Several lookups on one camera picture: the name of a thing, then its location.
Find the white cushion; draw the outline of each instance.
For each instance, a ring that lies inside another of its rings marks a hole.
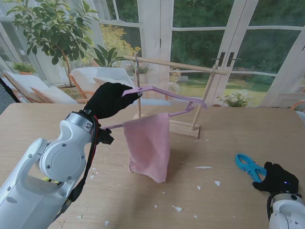
[[[43,102],[35,92],[30,88],[37,88],[39,90],[45,90],[49,87],[35,75],[19,75],[4,71],[8,79],[20,90],[20,92],[30,98],[39,102]]]
[[[65,92],[58,89],[55,86],[51,86],[45,90],[39,90],[32,88],[33,91],[42,99],[45,103],[49,104],[77,104],[77,102],[68,96]]]
[[[94,77],[93,79],[94,79],[94,81],[95,81],[99,86],[103,85],[103,84],[106,83],[106,82],[110,82],[110,83],[121,83],[121,84],[124,84],[124,85],[126,85],[126,86],[129,86],[129,87],[133,87],[133,88],[134,88],[134,85],[133,85],[133,84],[130,85],[129,82],[123,81],[123,80],[113,80],[113,79],[111,79],[111,78],[100,78],[100,77],[98,77],[98,78],[97,78],[97,77]]]
[[[101,67],[77,68],[72,70],[71,74],[82,91],[95,92],[99,86],[93,78],[97,76],[98,69],[100,68]]]
[[[122,81],[128,83],[128,85],[134,88],[131,78],[123,68],[78,68],[74,69],[71,74],[82,91],[95,92],[99,88],[100,84],[97,84],[94,81],[94,78],[101,78],[104,81],[105,79],[108,79],[107,82],[112,80],[112,83]]]

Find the potted plant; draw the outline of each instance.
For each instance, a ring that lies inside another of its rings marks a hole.
[[[181,78],[181,73],[170,73],[169,82],[168,82],[168,91],[174,94],[177,94],[179,91],[179,84],[177,83]]]
[[[112,48],[109,51],[97,45],[99,49],[93,48],[97,57],[93,57],[93,60],[100,66],[100,67],[107,67],[112,68],[112,65],[117,61],[124,60],[123,57],[118,56],[118,52],[116,52],[116,48]]]
[[[147,66],[142,66],[140,63],[139,66],[139,74],[140,74],[140,83],[148,83],[148,79],[147,79],[147,73],[150,71],[151,69]],[[131,65],[131,71],[133,73],[135,73],[135,68],[133,65]]]
[[[33,75],[33,73],[36,73],[33,65],[27,63],[14,63],[12,68],[18,71],[20,75]]]
[[[224,97],[217,97],[219,102],[223,102],[231,107],[245,107],[250,104],[252,97],[248,96],[247,90],[242,90],[238,92],[233,92],[230,95],[226,95]]]
[[[85,1],[80,5],[81,10],[74,8],[74,12],[61,0],[35,1],[40,5],[29,7],[29,0],[4,0],[16,4],[7,15],[18,12],[14,15],[13,24],[24,28],[23,35],[27,37],[29,46],[28,55],[31,51],[36,55],[37,49],[41,48],[47,56],[53,57],[52,64],[57,64],[60,58],[65,60],[69,83],[72,86],[68,58],[70,61],[84,58],[84,51],[89,48],[89,44],[92,44],[87,36],[90,30],[89,24],[92,18],[98,21],[90,13],[98,13],[98,11],[91,10]]]

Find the chair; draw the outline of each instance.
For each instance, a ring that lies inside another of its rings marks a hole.
[[[301,101],[295,103],[292,107],[290,107],[290,109],[294,110],[300,104],[305,104],[305,100],[301,100]],[[305,122],[305,110],[303,112],[296,111],[296,113],[299,115],[299,117],[302,119],[302,121]]]
[[[15,93],[22,94],[30,103],[77,104],[88,101],[74,100],[55,86],[49,88],[35,75],[24,76],[4,71],[4,76],[16,88]]]
[[[87,67],[74,69],[70,76],[75,86],[79,90],[81,96],[86,99],[90,98],[101,84],[97,84],[94,80],[101,79],[100,83],[124,83],[132,88],[134,85],[126,70],[123,68],[102,68],[102,67]]]

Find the pink cloth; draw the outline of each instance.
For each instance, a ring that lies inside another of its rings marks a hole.
[[[170,158],[169,116],[159,113],[123,123],[129,148],[129,171],[165,182]]]

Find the blue clothespin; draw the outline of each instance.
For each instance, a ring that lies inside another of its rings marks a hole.
[[[264,176],[267,174],[267,170],[265,168],[259,166],[245,154],[237,154],[235,157],[235,163],[241,170],[249,174],[254,182],[262,182],[258,174],[262,174]]]

